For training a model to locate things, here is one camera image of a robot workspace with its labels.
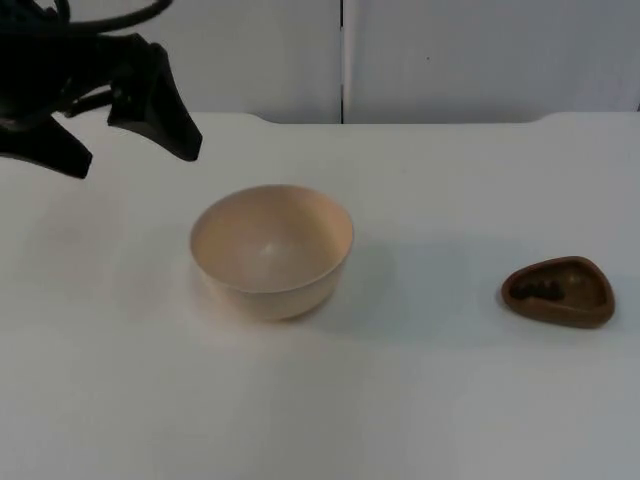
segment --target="white wall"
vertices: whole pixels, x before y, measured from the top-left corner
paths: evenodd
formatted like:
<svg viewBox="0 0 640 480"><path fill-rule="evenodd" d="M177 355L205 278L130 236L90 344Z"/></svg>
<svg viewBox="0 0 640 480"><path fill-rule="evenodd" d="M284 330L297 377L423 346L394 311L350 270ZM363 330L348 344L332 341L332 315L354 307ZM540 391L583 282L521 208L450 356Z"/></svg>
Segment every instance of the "white wall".
<svg viewBox="0 0 640 480"><path fill-rule="evenodd" d="M74 20L150 0L71 0ZM276 122L340 119L339 0L175 0L137 29L161 43L194 111L238 111Z"/></svg>
<svg viewBox="0 0 640 480"><path fill-rule="evenodd" d="M348 122L633 110L638 0L345 0Z"/></svg>

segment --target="small brown tray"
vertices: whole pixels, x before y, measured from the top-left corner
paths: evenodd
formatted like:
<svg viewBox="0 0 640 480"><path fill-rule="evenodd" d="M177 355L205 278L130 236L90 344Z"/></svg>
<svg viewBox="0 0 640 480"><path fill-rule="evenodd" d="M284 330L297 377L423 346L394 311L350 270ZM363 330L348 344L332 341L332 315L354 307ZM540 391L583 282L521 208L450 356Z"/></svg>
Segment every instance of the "small brown tray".
<svg viewBox="0 0 640 480"><path fill-rule="evenodd" d="M502 285L502 298L524 317L576 328L600 327L615 310L609 280L583 257L556 258L518 270Z"/></svg>

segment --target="triangular dish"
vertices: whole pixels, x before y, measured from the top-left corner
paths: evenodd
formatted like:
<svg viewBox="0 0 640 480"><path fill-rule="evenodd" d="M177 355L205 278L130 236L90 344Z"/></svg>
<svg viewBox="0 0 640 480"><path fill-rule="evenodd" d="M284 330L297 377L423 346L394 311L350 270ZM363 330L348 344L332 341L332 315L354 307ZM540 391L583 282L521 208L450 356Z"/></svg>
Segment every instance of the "triangular dish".
<svg viewBox="0 0 640 480"><path fill-rule="evenodd" d="M615 310L609 280L583 257L556 258L518 270L502 285L502 299L524 317L576 328L600 327Z"/></svg>

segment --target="bowl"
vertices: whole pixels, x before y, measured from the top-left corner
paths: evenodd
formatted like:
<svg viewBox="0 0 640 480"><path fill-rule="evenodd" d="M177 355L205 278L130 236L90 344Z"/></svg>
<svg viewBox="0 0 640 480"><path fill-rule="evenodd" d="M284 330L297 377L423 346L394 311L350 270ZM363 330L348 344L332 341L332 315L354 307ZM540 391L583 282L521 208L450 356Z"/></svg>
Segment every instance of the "bowl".
<svg viewBox="0 0 640 480"><path fill-rule="evenodd" d="M242 190L207 209L191 252L216 299L243 317L281 320L335 290L353 244L349 213L293 185Z"/></svg>

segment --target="bowl rim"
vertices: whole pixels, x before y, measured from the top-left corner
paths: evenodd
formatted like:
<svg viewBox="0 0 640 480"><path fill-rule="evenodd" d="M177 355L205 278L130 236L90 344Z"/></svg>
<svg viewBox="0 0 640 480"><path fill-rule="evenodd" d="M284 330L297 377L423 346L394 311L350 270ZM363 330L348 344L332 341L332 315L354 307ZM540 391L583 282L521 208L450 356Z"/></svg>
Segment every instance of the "bowl rim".
<svg viewBox="0 0 640 480"><path fill-rule="evenodd" d="M299 285L293 286L293 287L289 287L289 288L281 288L281 289L277 289L277 290L254 290L254 289L248 289L248 288L242 288L239 287L237 285L232 285L230 283L227 283L223 280L220 280L217 277L214 277L213 275L210 275L205 269L204 267L202 267L202 265L200 265L200 262L198 262L198 259L196 257L195 251L194 251L194 239L195 239L195 233L196 230L198 229L198 226L203 222L204 218L207 216L207 214L213 210L215 207L217 207L218 205L220 205L222 202L227 201L235 196L239 196L241 194L244 193L249 193L255 190L266 190L266 189L270 189L270 188L287 188L287 189L294 189L294 190L302 190L302 191L306 191L306 192L310 192L313 193L314 195L319 195L321 197L324 197L324 199L328 200L330 203L334 204L335 206L337 206L340 210L342 210L347 218L349 219L349 224L351 226L351 241L349 242L349 247L347 248L347 251L345 252L345 254L343 256L340 257L340 259L335 263L335 265L332 265L330 268L328 268L327 270L323 271L321 274L317 275L316 277L313 277L311 280L308 280L304 283L301 283ZM267 183L264 185L256 185L253 187L248 187L248 188L243 188L241 190L236 190L234 192L231 192L228 195L225 195L221 198L219 198L218 200L216 200L214 203L212 203L209 207L207 207L199 216L198 219L195 221L195 223L193 224L193 226L191 227L191 234L189 236L189 250L191 252L191 258L193 260L193 262L196 264L196 266L198 267L198 269L200 270L200 272L206 276L207 279L215 282L216 284L228 288L230 290L234 290L236 292L239 293L245 293L245 294L251 294L251 295L273 295L273 294L278 294L278 293L288 293L288 292L295 292L296 290L300 290L306 287L309 287L321 280L323 280L324 278L328 277L329 275L331 275L333 272L335 272L337 269L339 269L340 267L342 267L346 261L347 258L349 257L349 255L351 254L351 251L353 250L353 244L355 243L355 226L353 223L353 217L351 216L351 214L349 213L349 211L342 206L342 204L336 202L333 198L331 198L329 195L327 195L326 193L323 193L319 190L316 190L315 188L310 188L310 187L304 187L301 185L294 185L294 184L289 184L289 183Z"/></svg>

